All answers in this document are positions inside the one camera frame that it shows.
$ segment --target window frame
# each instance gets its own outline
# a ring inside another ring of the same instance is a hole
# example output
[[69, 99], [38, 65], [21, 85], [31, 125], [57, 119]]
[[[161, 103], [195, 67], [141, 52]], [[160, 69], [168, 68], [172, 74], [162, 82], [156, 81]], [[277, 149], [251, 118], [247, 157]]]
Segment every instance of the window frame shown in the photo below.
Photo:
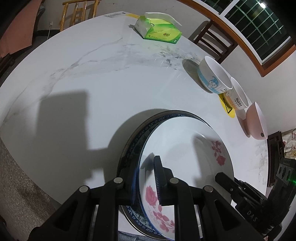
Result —
[[225, 15], [229, 12], [230, 9], [232, 9], [235, 6], [236, 3], [238, 3], [239, 0], [233, 0], [221, 14], [219, 14], [216, 10], [214, 10], [201, 0], [178, 1], [195, 9], [207, 18], [219, 24], [219, 26], [221, 26], [221, 28], [223, 28], [248, 55], [248, 57], [260, 73], [261, 77], [266, 76], [268, 73], [274, 70], [296, 50], [296, 46], [293, 44], [290, 38], [289, 40], [287, 39], [284, 42], [285, 44], [280, 45], [269, 56], [261, 60], [261, 58], [255, 51], [253, 46], [249, 43], [249, 41], [228, 19], [225, 18]]

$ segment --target chair backrest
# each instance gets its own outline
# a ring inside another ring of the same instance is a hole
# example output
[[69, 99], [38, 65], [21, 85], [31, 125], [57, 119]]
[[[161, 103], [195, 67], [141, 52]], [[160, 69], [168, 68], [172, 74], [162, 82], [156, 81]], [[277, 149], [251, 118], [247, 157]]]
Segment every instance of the chair backrest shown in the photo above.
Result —
[[[101, 0], [90, 0], [90, 1], [94, 1], [94, 10], [92, 13], [92, 18], [94, 18], [96, 16], [96, 9], [97, 9], [98, 4], [100, 3]], [[82, 8], [78, 8], [78, 5], [80, 2], [84, 2]], [[80, 19], [81, 22], [85, 20], [87, 2], [88, 1], [85, 1], [85, 0], [73, 0], [73, 1], [63, 2], [63, 5], [65, 5], [65, 6], [64, 6], [63, 14], [62, 14], [60, 28], [59, 28], [60, 32], [64, 30], [65, 18], [66, 18], [66, 13], [67, 13], [69, 4], [75, 3], [72, 20], [70, 22], [70, 27], [71, 27], [72, 25], [75, 24], [76, 19]]]
[[[227, 39], [227, 42], [230, 42], [229, 46], [227, 46], [221, 39], [218, 38], [218, 36], [216, 36], [213, 32], [210, 31], [211, 26], [214, 26], [216, 29], [218, 29], [222, 33], [222, 35], [225, 36], [225, 38]], [[209, 38], [207, 38], [206, 36], [209, 36], [211, 39], [216, 41], [219, 47], [212, 45], [211, 42], [209, 41]], [[226, 57], [238, 45], [237, 42], [213, 20], [209, 21], [209, 23], [203, 28], [203, 30], [200, 32], [200, 34], [196, 37], [196, 39], [193, 42], [198, 45], [199, 41], [205, 44], [217, 55], [216, 61], [219, 64], [222, 63], [223, 60], [225, 60]]]

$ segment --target window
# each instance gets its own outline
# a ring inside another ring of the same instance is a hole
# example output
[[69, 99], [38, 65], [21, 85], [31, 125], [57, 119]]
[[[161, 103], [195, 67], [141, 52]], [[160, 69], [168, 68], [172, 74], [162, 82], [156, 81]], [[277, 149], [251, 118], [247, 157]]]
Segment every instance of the window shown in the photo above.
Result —
[[233, 0], [202, 0], [221, 14]]
[[261, 60], [289, 38], [275, 14], [258, 0], [239, 0], [225, 17], [246, 37]]

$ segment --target wooden window frame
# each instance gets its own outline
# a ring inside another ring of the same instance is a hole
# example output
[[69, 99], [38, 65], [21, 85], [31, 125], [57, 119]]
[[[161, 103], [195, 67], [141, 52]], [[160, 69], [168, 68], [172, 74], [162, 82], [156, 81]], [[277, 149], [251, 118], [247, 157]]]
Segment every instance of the wooden window frame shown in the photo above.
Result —
[[217, 23], [224, 31], [226, 31], [242, 48], [249, 59], [253, 62], [256, 69], [260, 73], [261, 77], [266, 76], [277, 66], [279, 66], [285, 59], [287, 59], [295, 50], [296, 46], [293, 41], [290, 40], [283, 48], [281, 48], [274, 56], [272, 56], [264, 64], [261, 64], [251, 49], [247, 46], [245, 41], [232, 29], [230, 28], [218, 15], [214, 14], [209, 9], [205, 8], [201, 4], [195, 2], [194, 0], [178, 0], [179, 2], [193, 8], [194, 10], [200, 12], [210, 20]]

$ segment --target pink flower pattern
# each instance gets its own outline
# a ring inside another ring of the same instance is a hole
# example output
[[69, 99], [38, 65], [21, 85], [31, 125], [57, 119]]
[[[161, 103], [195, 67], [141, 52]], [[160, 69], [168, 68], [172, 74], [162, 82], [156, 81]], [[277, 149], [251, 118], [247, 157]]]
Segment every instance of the pink flower pattern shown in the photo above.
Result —
[[212, 149], [215, 151], [214, 156], [216, 157], [216, 160], [217, 160], [218, 164], [220, 166], [223, 166], [224, 163], [225, 163], [226, 158], [220, 154], [221, 153], [221, 147], [219, 148], [219, 146], [221, 146], [221, 142], [212, 141]]
[[169, 232], [170, 229], [172, 233], [175, 233], [174, 221], [170, 220], [166, 215], [162, 214], [163, 208], [161, 205], [157, 205], [157, 209], [156, 209], [156, 202], [158, 201], [158, 198], [156, 196], [156, 192], [153, 191], [151, 186], [146, 187], [145, 199], [149, 203], [149, 205], [153, 207], [154, 209], [153, 214], [156, 217], [159, 227], [162, 230], [166, 231], [167, 233]]

